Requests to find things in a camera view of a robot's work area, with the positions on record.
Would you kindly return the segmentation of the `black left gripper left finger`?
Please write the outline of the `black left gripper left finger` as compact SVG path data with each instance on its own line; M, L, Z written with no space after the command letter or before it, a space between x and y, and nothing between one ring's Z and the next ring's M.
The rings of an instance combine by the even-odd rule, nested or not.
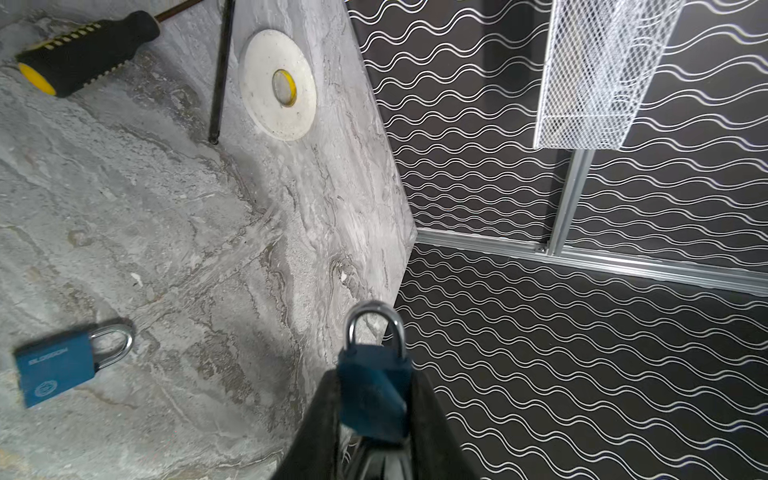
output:
M272 479L336 479L340 471L340 382L324 373L302 424Z

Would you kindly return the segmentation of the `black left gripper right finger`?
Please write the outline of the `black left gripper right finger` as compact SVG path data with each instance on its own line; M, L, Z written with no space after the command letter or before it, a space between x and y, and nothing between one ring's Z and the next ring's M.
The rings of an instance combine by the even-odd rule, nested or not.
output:
M409 427L415 479L477 479L454 437L427 376L411 376Z

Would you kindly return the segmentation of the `small blue padlock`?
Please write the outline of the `small blue padlock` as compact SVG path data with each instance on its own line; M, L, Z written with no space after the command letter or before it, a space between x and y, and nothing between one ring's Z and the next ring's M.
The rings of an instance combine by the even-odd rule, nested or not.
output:
M394 345L356 342L357 321L375 314L387 321ZM404 323L389 305L362 301L346 318L344 348L336 368L340 382L340 420L362 437L401 443L409 436L412 361L408 357Z

